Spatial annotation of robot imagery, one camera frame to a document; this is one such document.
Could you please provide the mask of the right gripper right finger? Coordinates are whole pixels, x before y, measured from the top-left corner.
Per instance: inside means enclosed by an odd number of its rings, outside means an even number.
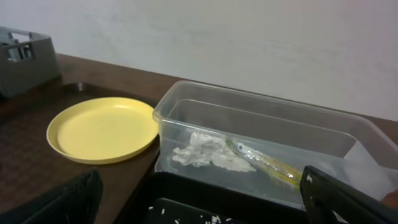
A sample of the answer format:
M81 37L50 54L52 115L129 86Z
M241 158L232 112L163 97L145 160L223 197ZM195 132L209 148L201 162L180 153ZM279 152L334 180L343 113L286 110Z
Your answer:
M305 166L300 193L309 223L397 224L397 210L313 166Z

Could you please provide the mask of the green snack wrapper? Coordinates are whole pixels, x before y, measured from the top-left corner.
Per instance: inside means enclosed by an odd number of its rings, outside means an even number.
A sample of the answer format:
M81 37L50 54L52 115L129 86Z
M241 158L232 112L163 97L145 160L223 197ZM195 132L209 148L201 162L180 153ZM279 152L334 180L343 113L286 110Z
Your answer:
M299 189L301 171L241 142L227 139L225 143L237 156L265 172L277 184L289 189Z

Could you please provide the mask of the rice food scraps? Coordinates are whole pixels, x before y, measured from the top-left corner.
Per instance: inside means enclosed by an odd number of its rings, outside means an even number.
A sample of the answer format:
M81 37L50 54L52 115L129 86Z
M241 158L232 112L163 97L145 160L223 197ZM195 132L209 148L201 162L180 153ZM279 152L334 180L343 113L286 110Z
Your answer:
M143 223L149 224L235 224L239 221L214 213L199 210L193 207L181 207L162 205L157 209L151 209Z

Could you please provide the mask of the white tissue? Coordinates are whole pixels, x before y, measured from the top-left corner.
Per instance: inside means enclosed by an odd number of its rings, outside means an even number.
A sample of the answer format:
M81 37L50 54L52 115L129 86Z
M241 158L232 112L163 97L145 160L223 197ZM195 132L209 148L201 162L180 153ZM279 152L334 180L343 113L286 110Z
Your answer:
M198 132L190 135L189 145L184 149L176 147L172 160L183 166L205 167L211 164L236 172L255 172L249 162L238 157L227 145L224 138Z

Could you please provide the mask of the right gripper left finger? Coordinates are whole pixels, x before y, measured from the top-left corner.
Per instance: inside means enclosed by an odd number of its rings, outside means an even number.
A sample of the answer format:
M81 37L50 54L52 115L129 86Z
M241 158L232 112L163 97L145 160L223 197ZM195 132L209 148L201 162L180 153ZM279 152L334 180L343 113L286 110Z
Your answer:
M68 182L17 208L1 214L1 223L94 223L103 193L96 170Z

